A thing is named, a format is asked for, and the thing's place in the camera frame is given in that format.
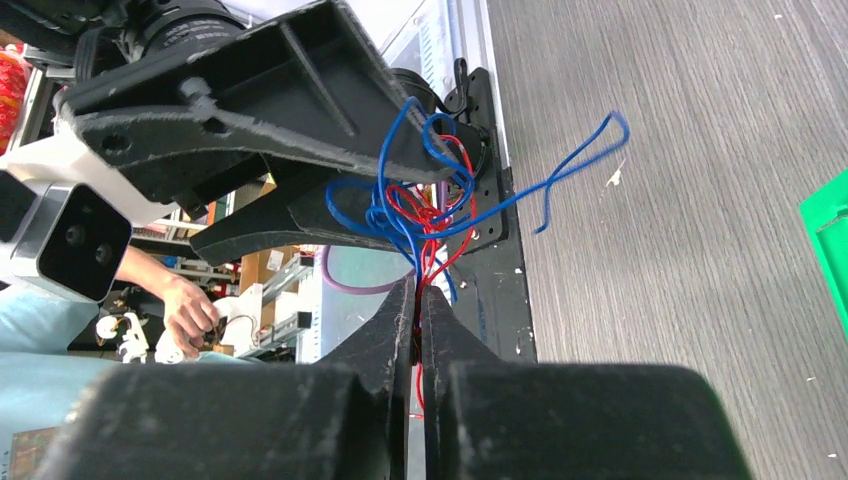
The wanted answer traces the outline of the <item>person hand in background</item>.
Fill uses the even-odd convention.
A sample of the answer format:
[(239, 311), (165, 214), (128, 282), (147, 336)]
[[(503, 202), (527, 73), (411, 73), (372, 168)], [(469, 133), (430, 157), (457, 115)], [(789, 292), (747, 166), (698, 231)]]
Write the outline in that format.
[(164, 326), (188, 358), (196, 358), (206, 333), (217, 328), (220, 315), (203, 290), (169, 273), (158, 296), (164, 302)]

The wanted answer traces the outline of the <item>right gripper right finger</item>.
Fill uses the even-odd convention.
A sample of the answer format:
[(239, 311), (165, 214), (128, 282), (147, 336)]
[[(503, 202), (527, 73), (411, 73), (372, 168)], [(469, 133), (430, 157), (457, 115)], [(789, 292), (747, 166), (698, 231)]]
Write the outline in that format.
[(459, 321), (436, 287), (422, 290), (419, 324), (423, 391), (443, 391), (442, 377), (454, 362), (497, 362), (497, 355)]

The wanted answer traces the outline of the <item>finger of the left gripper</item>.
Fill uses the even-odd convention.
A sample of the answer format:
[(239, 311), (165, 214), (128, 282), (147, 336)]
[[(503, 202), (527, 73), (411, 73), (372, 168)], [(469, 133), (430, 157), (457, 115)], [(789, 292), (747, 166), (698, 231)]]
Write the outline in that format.
[(327, 187), (334, 184), (335, 207), (363, 225), (372, 177), (291, 161), (268, 160), (266, 164), (276, 183), (274, 189), (191, 237), (192, 249), (207, 263), (221, 265), (262, 250), (299, 244), (394, 249), (386, 239), (343, 226), (326, 204)]

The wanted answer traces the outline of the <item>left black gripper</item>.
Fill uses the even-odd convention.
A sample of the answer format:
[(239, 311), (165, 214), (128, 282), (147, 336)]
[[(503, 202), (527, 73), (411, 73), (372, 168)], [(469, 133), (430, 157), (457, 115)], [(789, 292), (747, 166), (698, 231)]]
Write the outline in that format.
[(73, 68), (60, 116), (156, 203), (209, 202), (258, 158), (415, 183), (455, 161), (343, 1), (252, 28), (220, 1), (113, 1)]

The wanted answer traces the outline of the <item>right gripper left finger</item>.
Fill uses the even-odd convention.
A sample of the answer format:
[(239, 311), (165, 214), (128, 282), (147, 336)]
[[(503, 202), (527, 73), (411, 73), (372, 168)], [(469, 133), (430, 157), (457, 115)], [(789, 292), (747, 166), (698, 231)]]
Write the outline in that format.
[(376, 313), (321, 359), (357, 373), (366, 390), (407, 398), (411, 388), (413, 278), (394, 284)]

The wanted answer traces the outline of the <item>person forearm in background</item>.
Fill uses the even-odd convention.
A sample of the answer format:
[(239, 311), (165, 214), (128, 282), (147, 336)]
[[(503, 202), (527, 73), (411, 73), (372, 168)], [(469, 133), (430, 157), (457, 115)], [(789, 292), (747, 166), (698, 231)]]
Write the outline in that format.
[(178, 277), (142, 250), (129, 246), (116, 273), (116, 279), (137, 285), (161, 296)]

